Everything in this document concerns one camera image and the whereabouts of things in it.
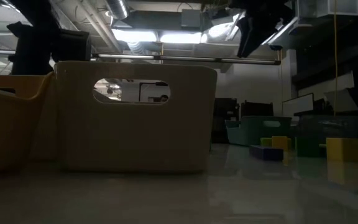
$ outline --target black equipment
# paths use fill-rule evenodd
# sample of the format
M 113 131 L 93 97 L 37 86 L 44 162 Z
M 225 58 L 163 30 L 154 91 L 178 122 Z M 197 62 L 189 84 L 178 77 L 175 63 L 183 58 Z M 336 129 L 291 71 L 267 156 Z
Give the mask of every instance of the black equipment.
M 212 143 L 229 143 L 225 120 L 239 120 L 239 105 L 236 98 L 215 98 L 212 127 Z
M 243 116 L 273 116 L 273 103 L 241 103 L 241 117 Z
M 261 43 L 277 32 L 275 26 L 288 24 L 295 16 L 284 5 L 288 0 L 232 0 L 229 7 L 245 9 L 246 16 L 236 26 L 241 31 L 238 57 L 248 57 Z
M 7 28 L 19 39 L 13 62 L 12 75 L 46 75 L 55 62 L 62 60 L 91 59 L 90 34 L 82 31 L 63 30 L 52 14 L 48 0 L 10 0 L 32 26 L 20 22 Z

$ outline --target floor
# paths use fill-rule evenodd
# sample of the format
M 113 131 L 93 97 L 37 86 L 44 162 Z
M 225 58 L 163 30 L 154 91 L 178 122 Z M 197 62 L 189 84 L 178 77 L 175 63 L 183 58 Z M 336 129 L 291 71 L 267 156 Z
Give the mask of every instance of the floor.
M 0 223 L 358 223 L 358 164 L 292 158 L 285 166 L 215 144 L 205 174 L 34 167 L 0 175 Z

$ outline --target person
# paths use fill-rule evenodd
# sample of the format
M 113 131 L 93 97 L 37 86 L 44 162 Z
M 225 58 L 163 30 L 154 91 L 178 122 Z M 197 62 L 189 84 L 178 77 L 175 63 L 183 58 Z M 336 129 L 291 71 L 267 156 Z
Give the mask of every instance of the person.
M 161 95 L 160 96 L 160 102 L 166 102 L 169 99 L 167 95 Z

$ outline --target bin handle cutout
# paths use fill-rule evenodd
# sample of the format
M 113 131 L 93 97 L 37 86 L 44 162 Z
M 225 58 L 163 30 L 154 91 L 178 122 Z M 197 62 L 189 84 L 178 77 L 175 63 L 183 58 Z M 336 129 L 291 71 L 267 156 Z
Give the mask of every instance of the bin handle cutout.
M 100 103 L 162 105 L 170 99 L 170 92 L 169 85 L 159 80 L 102 78 L 93 88 L 93 96 Z
M 268 128 L 278 128 L 281 126 L 279 121 L 264 121 L 264 126 Z

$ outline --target yellow bin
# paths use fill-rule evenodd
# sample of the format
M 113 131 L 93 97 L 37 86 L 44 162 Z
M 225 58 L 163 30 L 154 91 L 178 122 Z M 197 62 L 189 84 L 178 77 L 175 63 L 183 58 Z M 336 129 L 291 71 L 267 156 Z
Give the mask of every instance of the yellow bin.
M 52 74 L 0 75 L 0 88 L 14 90 L 0 90 L 0 171 L 26 161 Z

